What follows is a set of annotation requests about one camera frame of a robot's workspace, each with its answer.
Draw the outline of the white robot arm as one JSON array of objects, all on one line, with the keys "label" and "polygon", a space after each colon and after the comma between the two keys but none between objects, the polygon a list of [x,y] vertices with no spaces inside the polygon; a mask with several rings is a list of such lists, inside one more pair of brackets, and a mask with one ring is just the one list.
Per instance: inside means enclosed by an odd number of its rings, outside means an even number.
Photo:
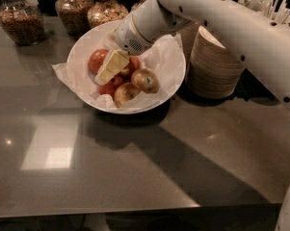
[{"label": "white robot arm", "polygon": [[232,0],[146,0],[114,31],[114,41],[141,55],[163,35],[198,23],[290,109],[290,28]]}]

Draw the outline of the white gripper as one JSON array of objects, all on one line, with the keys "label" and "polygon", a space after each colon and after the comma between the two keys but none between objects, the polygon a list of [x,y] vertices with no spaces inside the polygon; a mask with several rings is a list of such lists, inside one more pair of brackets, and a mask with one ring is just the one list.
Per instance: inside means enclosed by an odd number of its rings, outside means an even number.
[{"label": "white gripper", "polygon": [[142,55],[153,43],[139,32],[133,14],[126,16],[115,31],[116,44],[121,49],[109,51],[94,78],[98,85],[107,84],[129,64],[129,55]]}]

